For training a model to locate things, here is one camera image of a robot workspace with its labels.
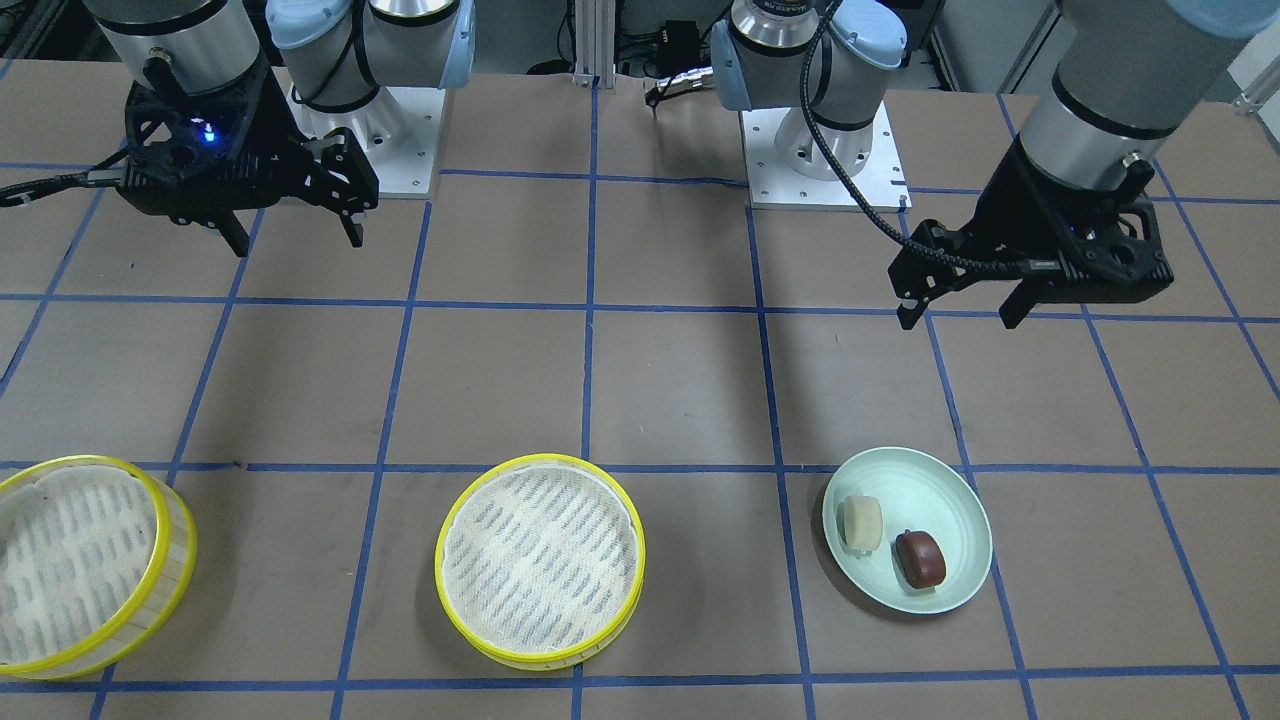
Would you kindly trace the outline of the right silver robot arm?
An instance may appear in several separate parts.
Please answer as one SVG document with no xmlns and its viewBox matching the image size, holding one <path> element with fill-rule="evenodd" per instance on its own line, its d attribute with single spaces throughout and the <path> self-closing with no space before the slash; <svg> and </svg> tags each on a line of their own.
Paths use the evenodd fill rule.
<svg viewBox="0 0 1280 720">
<path fill-rule="evenodd" d="M 333 213 L 353 247 L 392 161 L 420 158 L 426 117 L 397 88 L 467 85 L 471 1 L 269 1 L 261 38 L 242 1 L 90 1 L 134 77 L 125 158 L 87 172 L 148 217 L 250 252 L 239 211 L 283 199 Z"/>
</svg>

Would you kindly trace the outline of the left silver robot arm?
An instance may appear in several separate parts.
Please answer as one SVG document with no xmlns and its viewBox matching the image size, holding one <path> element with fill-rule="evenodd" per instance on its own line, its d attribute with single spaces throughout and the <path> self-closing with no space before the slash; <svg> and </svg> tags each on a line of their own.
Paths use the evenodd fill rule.
<svg viewBox="0 0 1280 720">
<path fill-rule="evenodd" d="M 721 104 L 785 109 L 781 154 L 833 181 L 899 245 L 888 275 L 911 329 L 928 305 L 980 282 L 1014 288 L 1012 329 L 1041 304 L 1139 304 L 1174 279 L 1147 193 L 1155 156 L 1245 45 L 1275 1 L 1060 1 L 1076 35 L 973 218 L 925 219 L 910 234 L 877 214 L 852 173 L 870 150 L 908 31 L 878 1 L 736 1 L 710 29 Z"/>
</svg>

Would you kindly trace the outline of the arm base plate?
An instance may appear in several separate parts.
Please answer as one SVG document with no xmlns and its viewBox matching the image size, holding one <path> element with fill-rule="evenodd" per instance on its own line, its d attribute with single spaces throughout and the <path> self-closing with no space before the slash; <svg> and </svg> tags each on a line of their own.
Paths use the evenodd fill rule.
<svg viewBox="0 0 1280 720">
<path fill-rule="evenodd" d="M 448 92 L 440 88 L 383 87 L 362 108 L 324 113 L 285 92 L 297 126 L 308 137 L 323 137 L 339 127 L 353 132 L 378 176 L 383 199 L 433 196 L 447 100 Z"/>
<path fill-rule="evenodd" d="M 860 211 L 797 109 L 740 111 L 751 206 L 803 211 Z M 887 106 L 850 132 L 819 126 L 835 159 L 876 211 L 911 205 Z"/>
</svg>

